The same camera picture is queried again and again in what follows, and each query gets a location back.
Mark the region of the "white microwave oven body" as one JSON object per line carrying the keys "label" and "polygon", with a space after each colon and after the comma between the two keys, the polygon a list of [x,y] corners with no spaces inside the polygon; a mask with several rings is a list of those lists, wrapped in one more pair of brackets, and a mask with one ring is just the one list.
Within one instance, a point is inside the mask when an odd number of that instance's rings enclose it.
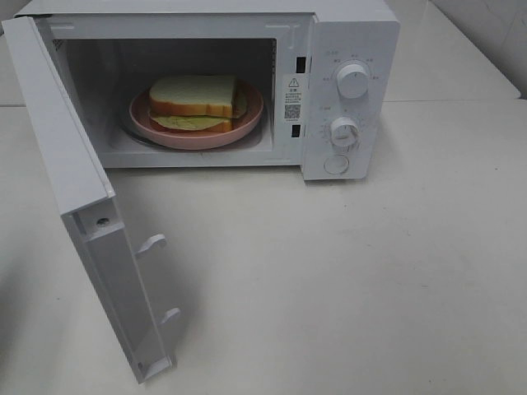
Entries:
{"label": "white microwave oven body", "polygon": [[[307,180],[365,177],[399,36],[382,1],[32,1],[13,18],[44,18],[66,62],[104,168],[299,166]],[[351,60],[369,90],[344,99],[335,81]],[[119,111],[159,77],[233,74],[256,87],[272,124],[270,151],[150,148],[123,132]],[[354,119],[359,140],[332,144],[329,124]],[[349,159],[344,174],[324,170]]]}

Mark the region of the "white microwave door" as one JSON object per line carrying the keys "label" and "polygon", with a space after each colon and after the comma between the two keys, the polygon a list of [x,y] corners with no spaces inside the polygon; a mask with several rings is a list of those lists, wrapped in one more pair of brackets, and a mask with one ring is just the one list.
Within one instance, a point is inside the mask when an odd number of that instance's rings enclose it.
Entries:
{"label": "white microwave door", "polygon": [[131,245],[115,190],[86,133],[86,116],[66,62],[66,44],[44,18],[2,23],[58,211],[131,370],[143,383],[172,365],[161,319],[138,261],[164,235]]}

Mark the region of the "round white door button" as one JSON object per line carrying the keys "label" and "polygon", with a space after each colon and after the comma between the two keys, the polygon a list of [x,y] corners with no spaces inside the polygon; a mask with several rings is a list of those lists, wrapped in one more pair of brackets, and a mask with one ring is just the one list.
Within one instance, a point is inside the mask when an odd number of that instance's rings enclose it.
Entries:
{"label": "round white door button", "polygon": [[324,162],[324,170],[328,174],[344,174],[349,169],[349,159],[343,155],[334,155]]}

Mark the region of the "glass microwave turntable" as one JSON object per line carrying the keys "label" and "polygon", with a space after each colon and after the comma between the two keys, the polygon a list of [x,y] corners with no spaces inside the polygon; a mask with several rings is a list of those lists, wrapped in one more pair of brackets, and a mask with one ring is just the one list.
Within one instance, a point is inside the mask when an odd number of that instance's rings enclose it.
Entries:
{"label": "glass microwave turntable", "polygon": [[[137,143],[143,144],[150,148],[156,148],[160,150],[176,150],[182,152],[198,152],[198,151],[186,151],[173,149],[165,146],[156,144],[155,142],[149,142],[147,139],[138,136],[134,131],[131,130],[133,123],[130,120],[128,109],[121,109],[119,111],[119,119],[121,122],[121,128],[123,132],[127,133],[130,139],[134,140]],[[264,114],[260,119],[260,124],[257,129],[255,129],[250,135],[246,136],[242,140],[232,143],[227,146],[221,146],[215,149],[210,150],[201,150],[201,151],[239,151],[239,150],[253,150],[256,151],[270,151],[273,149],[272,143],[272,124],[268,121],[266,109]]]}

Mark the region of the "lower white timer knob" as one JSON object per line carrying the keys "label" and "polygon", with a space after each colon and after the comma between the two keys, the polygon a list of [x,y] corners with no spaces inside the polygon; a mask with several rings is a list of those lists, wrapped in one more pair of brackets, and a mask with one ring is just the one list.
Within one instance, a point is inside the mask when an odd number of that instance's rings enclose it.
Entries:
{"label": "lower white timer knob", "polygon": [[329,124],[329,137],[336,147],[347,148],[358,143],[360,128],[358,123],[349,117],[334,119]]}

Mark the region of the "white bread sandwich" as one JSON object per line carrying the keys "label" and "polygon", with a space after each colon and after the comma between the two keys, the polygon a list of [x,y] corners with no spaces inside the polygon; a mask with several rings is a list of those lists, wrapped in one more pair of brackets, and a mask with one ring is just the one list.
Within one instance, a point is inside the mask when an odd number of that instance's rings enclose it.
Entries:
{"label": "white bread sandwich", "polygon": [[236,77],[229,75],[163,77],[148,97],[153,123],[184,132],[229,132],[248,106]]}

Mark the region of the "pink round plate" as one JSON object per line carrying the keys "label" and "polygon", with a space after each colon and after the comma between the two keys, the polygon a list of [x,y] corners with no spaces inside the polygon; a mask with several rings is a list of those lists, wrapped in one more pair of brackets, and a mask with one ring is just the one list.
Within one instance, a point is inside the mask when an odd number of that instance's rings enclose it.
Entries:
{"label": "pink round plate", "polygon": [[133,123],[131,130],[149,142],[186,151],[210,150],[238,142],[259,127],[265,110],[264,98],[256,88],[245,81],[240,81],[238,87],[247,99],[247,110],[232,121],[233,129],[229,132],[161,130],[150,118],[148,91],[138,94],[131,101],[128,108]]}

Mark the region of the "upper white power knob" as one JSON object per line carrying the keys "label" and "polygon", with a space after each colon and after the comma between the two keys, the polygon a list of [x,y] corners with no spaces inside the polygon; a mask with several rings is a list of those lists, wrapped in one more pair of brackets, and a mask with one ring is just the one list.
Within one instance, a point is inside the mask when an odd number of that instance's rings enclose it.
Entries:
{"label": "upper white power knob", "polygon": [[339,65],[335,72],[338,93],[344,99],[357,99],[369,90],[371,72],[361,61],[351,60]]}

